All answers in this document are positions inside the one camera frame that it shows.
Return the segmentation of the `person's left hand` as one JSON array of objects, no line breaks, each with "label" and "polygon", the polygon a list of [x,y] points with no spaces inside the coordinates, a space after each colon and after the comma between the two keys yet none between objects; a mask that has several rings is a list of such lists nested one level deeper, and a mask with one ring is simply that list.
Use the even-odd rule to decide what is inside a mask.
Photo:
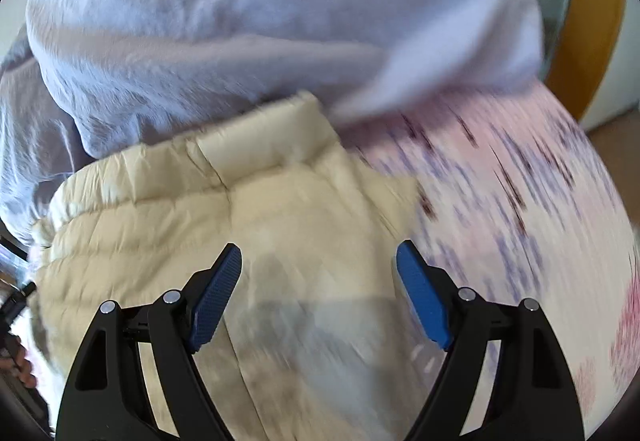
[{"label": "person's left hand", "polygon": [[[6,346],[14,346],[14,352],[6,352]],[[1,372],[9,374],[19,381],[27,389],[37,387],[37,378],[32,372],[32,362],[26,357],[26,349],[21,343],[21,338],[14,335],[6,335],[1,341]]]}]

